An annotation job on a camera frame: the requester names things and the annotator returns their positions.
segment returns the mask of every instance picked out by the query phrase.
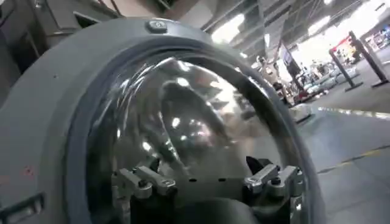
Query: screw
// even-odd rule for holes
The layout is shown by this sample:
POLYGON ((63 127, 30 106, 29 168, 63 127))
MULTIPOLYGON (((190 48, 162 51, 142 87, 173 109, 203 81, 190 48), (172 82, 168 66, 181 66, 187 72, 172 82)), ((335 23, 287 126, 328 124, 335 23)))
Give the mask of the screw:
POLYGON ((281 182, 282 181, 281 181, 280 177, 275 177, 274 179, 271 180, 271 184, 273 184, 273 185, 278 185, 281 182))

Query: gray metal frame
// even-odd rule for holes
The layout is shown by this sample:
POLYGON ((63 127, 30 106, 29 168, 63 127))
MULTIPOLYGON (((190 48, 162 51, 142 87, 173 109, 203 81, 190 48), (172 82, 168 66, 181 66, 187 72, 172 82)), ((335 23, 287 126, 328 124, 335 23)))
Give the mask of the gray metal frame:
POLYGON ((87 119, 83 121, 82 116, 76 115, 91 114, 88 110, 99 103, 93 97, 104 94, 96 88, 96 96, 88 96, 87 90, 92 84, 97 87, 96 84, 107 81, 112 70, 131 58, 140 57, 146 51, 176 48, 209 52, 226 63, 239 66, 257 87, 258 95, 268 98, 265 107, 271 109, 269 118, 278 122, 274 125, 281 125, 270 128, 279 130, 276 133, 281 139, 289 139, 280 153, 291 165, 300 166, 307 179, 310 220, 325 222, 324 205, 310 156, 288 110, 278 101, 273 89, 259 79, 236 52, 215 46, 206 33, 173 21, 160 21, 167 25, 166 33, 153 33, 146 28, 149 20, 142 18, 116 19, 81 30, 47 51, 20 78, 0 111, 2 208, 43 194, 42 212, 22 223, 91 223, 83 185, 68 183, 85 178, 82 163, 79 163, 85 152, 72 157, 76 149, 70 147, 69 138, 86 138, 89 124, 87 119), (80 106, 82 99, 83 102, 90 100, 89 105, 80 106), (74 124, 83 122, 87 124, 84 128, 68 136, 74 124), (78 203, 71 202, 69 195, 77 197, 78 203))

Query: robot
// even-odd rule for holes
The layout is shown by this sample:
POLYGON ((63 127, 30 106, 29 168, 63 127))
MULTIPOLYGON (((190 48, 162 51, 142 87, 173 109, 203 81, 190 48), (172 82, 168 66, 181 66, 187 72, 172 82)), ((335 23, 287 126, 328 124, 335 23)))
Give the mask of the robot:
POLYGON ((13 87, 0 130, 0 223, 325 223, 275 91, 174 21, 116 19, 63 40, 13 87))

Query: ceiling light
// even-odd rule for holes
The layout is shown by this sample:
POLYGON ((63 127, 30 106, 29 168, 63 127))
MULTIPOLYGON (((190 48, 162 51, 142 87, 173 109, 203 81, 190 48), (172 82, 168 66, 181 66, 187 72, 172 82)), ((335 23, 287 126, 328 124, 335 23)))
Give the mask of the ceiling light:
POLYGON ((180 85, 180 86, 189 86, 190 83, 188 83, 187 79, 184 79, 184 78, 177 78, 177 83, 180 85))
POLYGON ((231 40, 239 34, 238 26, 241 25, 244 20, 244 14, 236 15, 232 20, 215 30, 211 35, 211 38, 215 43, 231 42, 231 40))
POLYGON ((266 46, 269 47, 269 33, 267 33, 266 35, 264 35, 264 41, 266 42, 266 46))
POLYGON ((172 121, 172 127, 176 128, 180 124, 180 118, 175 117, 172 121))
POLYGON ((149 151, 150 149, 152 149, 152 146, 149 145, 149 143, 147 142, 142 142, 142 148, 144 148, 146 151, 149 151))
POLYGON ((257 68, 259 66, 258 62, 256 61, 255 63, 253 63, 250 67, 251 68, 257 68))
POLYGON ((326 25, 327 23, 329 23, 330 21, 330 16, 325 16, 323 17, 322 19, 320 19, 319 21, 317 21, 316 23, 314 23, 313 25, 311 25, 308 29, 308 33, 309 35, 313 35, 315 34, 319 29, 321 29, 324 25, 326 25))

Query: ceiling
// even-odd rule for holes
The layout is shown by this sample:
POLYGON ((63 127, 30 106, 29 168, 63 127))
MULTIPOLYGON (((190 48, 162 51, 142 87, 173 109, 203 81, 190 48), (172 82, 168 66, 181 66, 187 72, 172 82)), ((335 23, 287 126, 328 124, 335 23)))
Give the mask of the ceiling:
MULTIPOLYGON (((249 61, 255 61, 257 55, 274 58, 281 42, 291 47, 303 41, 308 37, 307 29, 327 15, 331 16, 327 27, 339 23, 365 0, 333 0, 329 5, 325 5, 324 0, 229 1, 234 4, 223 12, 216 12, 202 29, 213 33, 237 14, 244 14, 246 19, 239 26, 240 33, 230 45, 248 55, 249 61), (269 47, 264 42, 266 33, 270 34, 269 47)), ((226 8, 226 1, 219 4, 226 8)))

